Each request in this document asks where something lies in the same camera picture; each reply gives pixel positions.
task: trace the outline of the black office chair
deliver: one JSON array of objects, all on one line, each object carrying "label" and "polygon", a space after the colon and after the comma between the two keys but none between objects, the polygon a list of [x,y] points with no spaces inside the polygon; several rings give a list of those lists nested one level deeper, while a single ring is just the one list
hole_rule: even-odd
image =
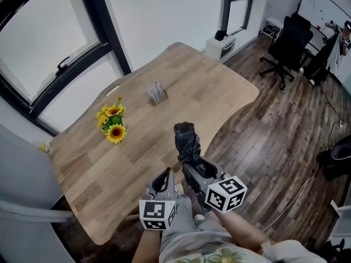
[{"label": "black office chair", "polygon": [[267,58],[260,58],[261,62],[265,60],[271,64],[273,68],[262,71],[259,75],[263,76],[273,71],[278,72],[282,82],[280,90],[284,90],[286,86],[283,74],[290,77],[290,82],[294,81],[294,76],[286,71],[283,66],[287,67],[289,70],[299,70],[303,51],[312,37],[313,33],[309,29],[301,26],[291,17],[285,17],[284,28],[281,35],[268,49],[269,54],[274,57],[278,63],[276,64]]},{"label": "black office chair", "polygon": [[305,18],[303,18],[302,16],[300,16],[298,13],[293,13],[291,15],[292,20],[301,25],[302,27],[306,28],[306,29],[310,29],[311,28],[311,22]]}]

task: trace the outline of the window handle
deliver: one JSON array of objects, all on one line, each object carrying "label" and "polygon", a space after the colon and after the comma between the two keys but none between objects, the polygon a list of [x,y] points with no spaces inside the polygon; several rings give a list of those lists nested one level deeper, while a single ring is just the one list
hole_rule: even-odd
[{"label": "window handle", "polygon": [[66,57],[66,58],[64,58],[64,59],[58,64],[57,69],[58,69],[59,71],[57,71],[57,72],[55,73],[56,75],[57,75],[61,70],[67,68],[67,64],[64,64],[64,65],[62,65],[62,66],[61,66],[61,64],[64,63],[65,60],[67,60],[67,59],[69,59],[69,58],[70,58],[69,56]]}]

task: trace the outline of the white box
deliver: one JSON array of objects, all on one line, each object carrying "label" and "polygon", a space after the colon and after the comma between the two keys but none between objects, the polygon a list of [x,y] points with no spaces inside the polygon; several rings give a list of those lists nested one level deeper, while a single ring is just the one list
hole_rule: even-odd
[{"label": "white box", "polygon": [[213,183],[208,186],[205,203],[225,213],[239,207],[243,201],[247,187],[237,176]]},{"label": "white box", "polygon": [[146,230],[166,230],[177,213],[175,201],[139,201],[140,221]]},{"label": "white box", "polygon": [[219,61],[222,57],[227,55],[227,53],[231,52],[234,48],[235,40],[235,37],[231,35],[229,35],[229,37],[225,36],[221,41],[212,37],[206,41],[204,55]]}]

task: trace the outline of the black and white marker cube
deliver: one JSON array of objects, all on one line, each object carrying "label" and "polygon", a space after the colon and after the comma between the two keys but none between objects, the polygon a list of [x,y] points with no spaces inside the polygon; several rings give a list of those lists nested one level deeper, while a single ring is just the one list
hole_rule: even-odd
[{"label": "black and white marker cube", "polygon": [[205,203],[222,213],[237,208],[244,201],[247,187],[237,176],[208,186]]},{"label": "black and white marker cube", "polygon": [[177,213],[175,201],[139,201],[139,215],[146,230],[166,230]]}]

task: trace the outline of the green leaf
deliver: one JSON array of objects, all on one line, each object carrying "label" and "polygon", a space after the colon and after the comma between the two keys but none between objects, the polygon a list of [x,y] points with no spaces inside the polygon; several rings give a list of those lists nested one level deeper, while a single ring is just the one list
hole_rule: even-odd
[{"label": "green leaf", "polygon": [[110,128],[110,126],[112,126],[113,124],[114,124],[114,123],[113,123],[113,121],[112,121],[112,118],[110,117],[110,118],[107,120],[106,124],[104,125],[103,129],[104,129],[105,131],[107,131],[107,130]]},{"label": "green leaf", "polygon": [[115,115],[115,116],[112,117],[112,122],[113,122],[114,125],[116,125],[116,124],[123,125],[122,124],[122,118],[120,116],[118,116],[118,115]]}]

